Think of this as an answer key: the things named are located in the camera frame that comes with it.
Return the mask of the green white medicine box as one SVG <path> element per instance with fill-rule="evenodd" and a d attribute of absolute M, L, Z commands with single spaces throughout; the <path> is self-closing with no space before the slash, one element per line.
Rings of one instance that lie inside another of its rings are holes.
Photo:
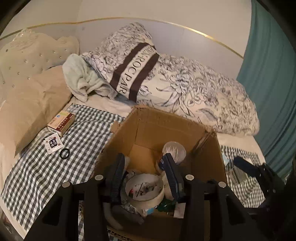
<path fill-rule="evenodd" d="M 229 170 L 228 174 L 234 186 L 241 184 L 248 179 L 248 175 L 236 166 L 233 166 L 233 168 Z"/>

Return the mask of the white tape roll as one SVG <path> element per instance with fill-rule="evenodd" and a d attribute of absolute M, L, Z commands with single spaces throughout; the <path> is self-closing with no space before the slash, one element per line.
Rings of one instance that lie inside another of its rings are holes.
<path fill-rule="evenodd" d="M 125 193 L 137 210 L 155 208 L 164 198 L 164 183 L 158 175 L 135 175 L 126 182 Z"/>

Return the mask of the light green towel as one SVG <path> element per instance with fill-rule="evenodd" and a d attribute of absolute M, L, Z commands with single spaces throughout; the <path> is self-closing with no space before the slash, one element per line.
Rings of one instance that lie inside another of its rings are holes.
<path fill-rule="evenodd" d="M 62 70 L 67 87 L 81 102 L 86 102 L 91 92 L 115 99 L 117 92 L 80 55 L 68 56 Z"/>

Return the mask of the blue floral tissue pack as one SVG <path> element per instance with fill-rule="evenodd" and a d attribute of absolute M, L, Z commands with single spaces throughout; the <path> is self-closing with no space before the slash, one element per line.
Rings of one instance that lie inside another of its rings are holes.
<path fill-rule="evenodd" d="M 234 164 L 233 164 L 233 158 L 228 157 L 225 154 L 222 154 L 222 159 L 223 159 L 223 162 L 224 162 L 225 170 L 227 172 L 230 171 L 233 168 L 233 166 L 234 166 Z"/>

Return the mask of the brown cardboard box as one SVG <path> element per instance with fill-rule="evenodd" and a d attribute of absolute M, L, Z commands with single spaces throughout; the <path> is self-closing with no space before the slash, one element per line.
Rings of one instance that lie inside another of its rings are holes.
<path fill-rule="evenodd" d="M 113 123 L 111 132 L 111 139 L 98 156 L 95 174 L 103 174 L 105 168 L 115 162 L 118 153 L 130 158 L 128 171 L 160 174 L 158 165 L 164 155 L 164 145 L 173 141 L 185 148 L 186 156 L 180 164 L 184 174 L 192 174 L 205 183 L 212 179 L 227 183 L 217 135 L 211 128 L 155 108 L 136 106 L 124 121 Z M 130 221 L 123 214 L 113 215 L 113 219 L 112 216 L 107 220 L 108 228 L 135 240 L 177 240 L 181 228 L 181 221 L 164 214 L 152 215 L 143 225 Z M 121 230 L 113 226 L 115 218 L 119 218 L 116 222 L 121 222 Z"/>

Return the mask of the checkered bed sheet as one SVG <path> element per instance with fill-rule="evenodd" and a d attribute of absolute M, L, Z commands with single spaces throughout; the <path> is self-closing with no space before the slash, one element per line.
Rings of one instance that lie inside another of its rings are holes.
<path fill-rule="evenodd" d="M 113 135 L 111 126 L 126 119 L 78 104 L 70 105 L 69 111 L 75 114 L 75 121 L 61 139 L 70 151 L 69 157 L 61 159 L 58 152 L 47 153 L 43 140 L 51 131 L 45 128 L 20 155 L 4 182 L 1 193 L 4 206 L 24 230 L 31 228 L 63 182 L 79 184 L 91 178 L 99 154 Z M 261 164 L 257 152 L 250 149 L 250 143 L 243 141 L 242 147 L 236 148 L 237 142 L 234 136 L 230 137 L 230 143 L 218 141 L 221 155 L 233 159 L 240 156 L 254 165 Z M 126 171 L 126 181 L 135 175 L 149 174 Z"/>

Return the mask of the small white sachet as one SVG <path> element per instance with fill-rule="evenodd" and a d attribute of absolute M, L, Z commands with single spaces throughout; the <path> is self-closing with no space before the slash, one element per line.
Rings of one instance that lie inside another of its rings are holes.
<path fill-rule="evenodd" d="M 43 140 L 43 144 L 47 153 L 50 155 L 64 147 L 60 136 L 57 133 L 50 135 Z"/>

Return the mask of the beige pillow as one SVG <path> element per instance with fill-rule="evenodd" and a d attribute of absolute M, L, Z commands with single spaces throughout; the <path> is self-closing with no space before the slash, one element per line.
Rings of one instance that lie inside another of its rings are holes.
<path fill-rule="evenodd" d="M 1 148 L 14 158 L 71 98 L 61 66 L 13 89 L 1 108 Z"/>

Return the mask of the small red white medicine box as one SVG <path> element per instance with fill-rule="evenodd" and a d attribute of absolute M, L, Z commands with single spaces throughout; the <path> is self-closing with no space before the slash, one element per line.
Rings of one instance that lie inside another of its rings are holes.
<path fill-rule="evenodd" d="M 75 121 L 75 114 L 60 111 L 47 125 L 48 128 L 62 137 Z"/>

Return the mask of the green plastic wrapper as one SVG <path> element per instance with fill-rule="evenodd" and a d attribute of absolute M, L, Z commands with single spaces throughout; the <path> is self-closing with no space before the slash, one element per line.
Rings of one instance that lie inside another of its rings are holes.
<path fill-rule="evenodd" d="M 174 212 L 175 206 L 175 200 L 169 200 L 166 197 L 164 197 L 161 203 L 158 205 L 157 210 L 159 212 Z"/>

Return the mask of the cream tufted headboard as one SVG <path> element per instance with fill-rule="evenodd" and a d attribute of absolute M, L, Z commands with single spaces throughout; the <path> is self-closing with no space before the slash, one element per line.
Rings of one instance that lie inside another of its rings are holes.
<path fill-rule="evenodd" d="M 76 37 L 55 40 L 44 33 L 23 29 L 1 48 L 1 102 L 22 80 L 29 80 L 33 75 L 62 65 L 69 55 L 78 53 Z"/>

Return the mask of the teal curtain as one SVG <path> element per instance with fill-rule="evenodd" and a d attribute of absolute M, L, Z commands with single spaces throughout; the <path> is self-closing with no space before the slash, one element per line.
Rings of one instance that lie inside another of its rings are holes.
<path fill-rule="evenodd" d="M 251 26 L 238 81 L 256 105 L 255 135 L 267 164 L 282 179 L 295 156 L 295 51 L 274 17 L 252 1 Z"/>

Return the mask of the clear plastic water bottle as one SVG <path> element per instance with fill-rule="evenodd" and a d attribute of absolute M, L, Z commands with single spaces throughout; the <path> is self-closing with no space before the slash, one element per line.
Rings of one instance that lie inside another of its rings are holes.
<path fill-rule="evenodd" d="M 156 162 L 155 168 L 156 170 L 161 174 L 164 170 L 164 165 L 163 165 L 163 160 L 162 157 L 167 154 L 170 153 L 174 162 L 176 163 L 176 165 L 180 165 L 182 163 L 182 161 L 184 161 L 187 152 L 186 149 L 184 148 L 183 145 L 181 145 L 178 142 L 174 142 L 174 141 L 170 141 L 165 143 L 165 145 L 163 146 L 162 149 L 162 156 L 161 158 Z"/>

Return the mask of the floral duvet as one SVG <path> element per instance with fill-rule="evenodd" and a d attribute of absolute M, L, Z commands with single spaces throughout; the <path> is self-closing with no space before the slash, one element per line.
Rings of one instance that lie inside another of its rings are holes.
<path fill-rule="evenodd" d="M 242 84 L 196 60 L 158 53 L 140 23 L 120 28 L 82 56 L 116 93 L 137 104 L 189 118 L 220 133 L 259 132 L 256 106 Z"/>

